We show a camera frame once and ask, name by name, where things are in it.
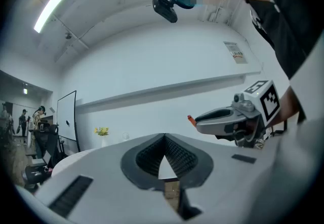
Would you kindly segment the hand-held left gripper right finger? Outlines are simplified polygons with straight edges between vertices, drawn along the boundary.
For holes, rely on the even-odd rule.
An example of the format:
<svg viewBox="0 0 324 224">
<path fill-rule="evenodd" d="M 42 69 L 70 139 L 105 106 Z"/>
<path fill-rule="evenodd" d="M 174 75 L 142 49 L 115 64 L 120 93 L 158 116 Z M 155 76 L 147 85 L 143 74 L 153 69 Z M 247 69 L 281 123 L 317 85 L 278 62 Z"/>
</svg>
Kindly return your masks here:
<svg viewBox="0 0 324 224">
<path fill-rule="evenodd" d="M 186 189 L 189 204 L 201 211 L 189 223 L 279 222 L 309 191 L 323 156 L 323 136 L 317 132 L 290 132 L 262 150 L 186 142 L 214 161 L 204 184 Z"/>
</svg>

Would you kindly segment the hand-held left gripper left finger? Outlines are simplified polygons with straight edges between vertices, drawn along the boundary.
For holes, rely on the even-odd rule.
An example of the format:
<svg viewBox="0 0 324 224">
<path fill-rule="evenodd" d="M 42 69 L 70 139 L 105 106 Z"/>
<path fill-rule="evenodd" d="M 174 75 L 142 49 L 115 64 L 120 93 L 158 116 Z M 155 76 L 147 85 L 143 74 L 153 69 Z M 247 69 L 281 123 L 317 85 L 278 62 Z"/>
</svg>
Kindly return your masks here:
<svg viewBox="0 0 324 224">
<path fill-rule="evenodd" d="M 163 193 L 142 190 L 123 174 L 120 162 L 126 151 L 155 135 L 96 149 L 51 177 L 36 193 L 45 206 L 78 176 L 91 184 L 67 217 L 72 223 L 182 223 Z"/>
</svg>

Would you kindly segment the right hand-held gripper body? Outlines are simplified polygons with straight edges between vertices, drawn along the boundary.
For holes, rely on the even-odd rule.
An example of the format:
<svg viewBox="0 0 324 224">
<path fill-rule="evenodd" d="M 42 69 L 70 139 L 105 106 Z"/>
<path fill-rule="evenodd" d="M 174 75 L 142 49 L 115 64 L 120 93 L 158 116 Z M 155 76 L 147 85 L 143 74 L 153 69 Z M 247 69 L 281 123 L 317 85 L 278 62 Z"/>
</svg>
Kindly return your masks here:
<svg viewBox="0 0 324 224">
<path fill-rule="evenodd" d="M 259 80 L 235 94 L 229 109 L 235 118 L 223 125 L 216 138 L 234 141 L 238 147 L 256 148 L 263 143 L 268 124 L 280 110 L 274 82 Z"/>
</svg>

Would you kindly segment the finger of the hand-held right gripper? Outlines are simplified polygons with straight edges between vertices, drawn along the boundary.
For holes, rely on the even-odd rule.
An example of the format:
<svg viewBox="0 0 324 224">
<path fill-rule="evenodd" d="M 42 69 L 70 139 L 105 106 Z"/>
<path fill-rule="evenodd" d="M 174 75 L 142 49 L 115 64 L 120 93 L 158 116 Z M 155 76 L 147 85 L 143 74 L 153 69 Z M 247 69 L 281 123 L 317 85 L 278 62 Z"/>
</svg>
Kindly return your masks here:
<svg viewBox="0 0 324 224">
<path fill-rule="evenodd" d="M 207 135 L 230 136 L 234 132 L 234 126 L 238 123 L 239 121 L 232 117 L 208 119 L 197 121 L 196 129 Z"/>
<path fill-rule="evenodd" d="M 194 126 L 203 125 L 224 125 L 236 120 L 236 112 L 232 107 L 222 107 L 208 111 L 196 118 L 188 115 L 188 120 Z"/>
</svg>

